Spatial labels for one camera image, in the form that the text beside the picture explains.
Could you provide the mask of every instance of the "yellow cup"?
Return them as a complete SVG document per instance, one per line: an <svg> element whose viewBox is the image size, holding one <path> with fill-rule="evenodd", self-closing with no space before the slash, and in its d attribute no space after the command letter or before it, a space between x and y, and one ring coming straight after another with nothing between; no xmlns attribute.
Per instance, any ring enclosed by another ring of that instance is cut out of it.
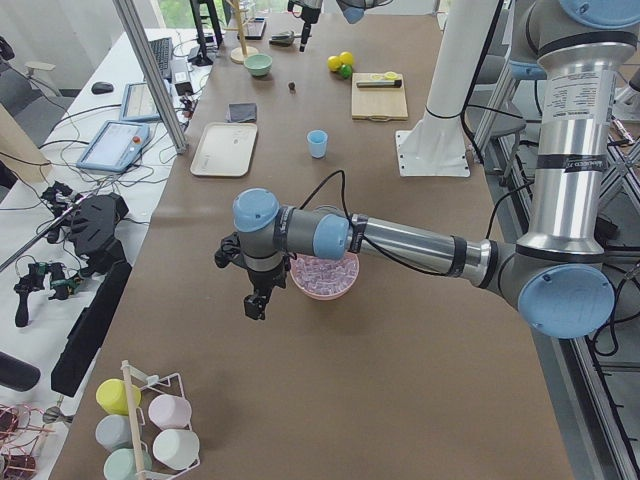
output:
<svg viewBox="0 0 640 480"><path fill-rule="evenodd" d="M136 407L140 405L141 398L140 389L133 385L133 399ZM100 384L96 391L96 401L109 415L129 415L124 381L118 378L110 378Z"/></svg>

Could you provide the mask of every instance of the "warning label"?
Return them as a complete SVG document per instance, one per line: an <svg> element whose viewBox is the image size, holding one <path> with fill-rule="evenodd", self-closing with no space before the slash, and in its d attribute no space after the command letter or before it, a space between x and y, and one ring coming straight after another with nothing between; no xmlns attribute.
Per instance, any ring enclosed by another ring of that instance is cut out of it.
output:
<svg viewBox="0 0 640 480"><path fill-rule="evenodd" d="M610 101L615 88L615 73L582 72L547 81L542 123L556 120L595 120L611 122Z"/></svg>

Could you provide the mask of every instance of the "table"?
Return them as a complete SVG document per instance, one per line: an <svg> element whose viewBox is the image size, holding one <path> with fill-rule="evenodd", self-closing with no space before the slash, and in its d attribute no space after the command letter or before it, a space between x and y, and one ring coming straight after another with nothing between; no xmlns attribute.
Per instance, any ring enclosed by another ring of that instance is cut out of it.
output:
<svg viewBox="0 0 640 480"><path fill-rule="evenodd" d="M162 36L172 36L176 46L176 54L180 54L180 48L184 53L195 45L192 30L149 30L150 39ZM204 85L206 75L211 67L194 68L192 81L195 88ZM100 105L119 104L122 101L124 88L127 83L136 83L143 80L143 75L138 67L136 58L131 49L128 38L123 34L113 45L107 57L101 62L94 74L88 80L86 86L77 96L69 108L68 113L74 114ZM96 81L108 81L114 85L114 91L104 95L93 95L91 85ZM100 109L87 114L73 117L57 127L47 139L73 140L79 139L91 141L93 136L106 120L114 120L119 117L119 108L112 107ZM169 175L171 163L175 157L175 149L166 135L164 126L155 123L151 126L153 139L142 158L142 167L123 176L107 177L95 172L78 173L68 165L74 166L77 158L84 149L84 145L67 143L53 143L43 147L45 157L53 163L46 179L34 182L31 187L38 194L47 187L47 182L53 180L66 183L74 190L80 192L109 193L112 190L119 192L129 207L127 218L132 220L120 222L116 229L116 237L122 241L127 260L135 264L136 257L147 233L148 221L155 209L160 194L164 188L165 180ZM102 188L98 189L93 179L104 178ZM35 234L36 227L53 219L51 213L43 206L29 210L7 211L5 209L21 208L36 205L38 203L36 193L21 182L17 182L9 192L7 198L0 205L0 258L4 261L27 240ZM73 247L67 244L67 250L73 251ZM38 261L60 261L69 268L79 268L77 260L65 252L59 245L49 245L46 241L38 242L32 249L26 252ZM30 259L18 262L21 275L26 274L27 264ZM88 306L98 289L102 277L97 275L84 282L78 293L64 302L48 301L47 290L36 292L29 297L29 311L32 324L26 328L18 329L14 326L13 317L18 305L18 297L13 292L13 285L17 282L14 268L9 267L0 274L0 302L5 305L5 327L0 336L0 351L27 361L41 370L41 379L32 390L24 393L14 392L0 387L0 404L13 405L27 403L38 409L46 409L56 402L62 401L61 408L66 414L73 414L84 392L84 384L81 385L74 398L63 398L51 390L50 375L58 360L60 353L66 344L69 330L74 325L82 309ZM38 455L38 474L36 479L48 477L51 467L57 455L62 449L67 429L62 424L52 425L52 434L46 441L40 442L42 448Z"/></svg>
<svg viewBox="0 0 640 480"><path fill-rule="evenodd" d="M271 16L266 38L300 28ZM266 187L295 205L343 168L352 211L471 240L492 207L477 165L469 179L397 172L394 132L423 115L440 42L434 18L371 15L349 26L323 15L305 53L266 38L255 45L274 63L258 79L231 63L237 43L227 36L87 389L120 377L123 359L180 372L202 445L189 479L570 478L530 331L488 292L361 256L356 285L339 300L311 300L289 281L265 322L244 317L245 272L212 261L243 189ZM351 120L350 84L326 67L343 50L357 71L403 73L409 121ZM249 173L193 177L205 125L236 102L258 105ZM323 160L307 152L315 128L329 133ZM338 195L330 184L316 204ZM99 477L107 454L93 432L103 416L87 395L52 479Z"/></svg>

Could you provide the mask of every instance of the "lemon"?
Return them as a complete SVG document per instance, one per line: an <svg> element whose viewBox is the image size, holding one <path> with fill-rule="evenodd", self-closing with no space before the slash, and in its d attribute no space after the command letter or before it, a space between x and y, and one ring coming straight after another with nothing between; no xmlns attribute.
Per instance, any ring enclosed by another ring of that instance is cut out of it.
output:
<svg viewBox="0 0 640 480"><path fill-rule="evenodd" d="M339 57L332 55L327 59L327 67L332 72L337 72L342 66L342 60Z"/></svg>
<svg viewBox="0 0 640 480"><path fill-rule="evenodd" d="M349 78L351 77L351 74L353 73L353 68L351 67L351 65L347 65L346 63L344 65L342 65L340 67L340 76L342 78Z"/></svg>
<svg viewBox="0 0 640 480"><path fill-rule="evenodd" d="M353 63L355 62L355 59L353 58L353 53L342 52L339 58L340 58L340 61L345 65L351 65L353 67Z"/></svg>

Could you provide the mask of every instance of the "blue joint cap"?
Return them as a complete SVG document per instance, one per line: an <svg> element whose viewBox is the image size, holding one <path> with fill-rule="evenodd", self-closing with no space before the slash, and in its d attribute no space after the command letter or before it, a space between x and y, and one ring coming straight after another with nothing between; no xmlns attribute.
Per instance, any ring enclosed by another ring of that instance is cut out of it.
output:
<svg viewBox="0 0 640 480"><path fill-rule="evenodd" d="M546 80L547 72L537 63L509 60L511 76L516 80Z"/></svg>
<svg viewBox="0 0 640 480"><path fill-rule="evenodd" d="M347 22L354 24L362 20L364 17L364 9L356 7L347 7L342 11L342 15L347 19Z"/></svg>
<svg viewBox="0 0 640 480"><path fill-rule="evenodd" d="M640 22L638 0L559 0L576 22L601 30L626 28Z"/></svg>
<svg viewBox="0 0 640 480"><path fill-rule="evenodd" d="M529 280L520 292L518 311L545 335L577 338L608 320L614 297L600 270L588 265L560 265Z"/></svg>
<svg viewBox="0 0 640 480"><path fill-rule="evenodd" d="M278 199L269 190L245 190L233 201L233 224L239 232L255 232L269 225L279 209Z"/></svg>
<svg viewBox="0 0 640 480"><path fill-rule="evenodd" d="M320 220L313 234L313 253L318 258L340 260L347 248L349 222L330 213Z"/></svg>

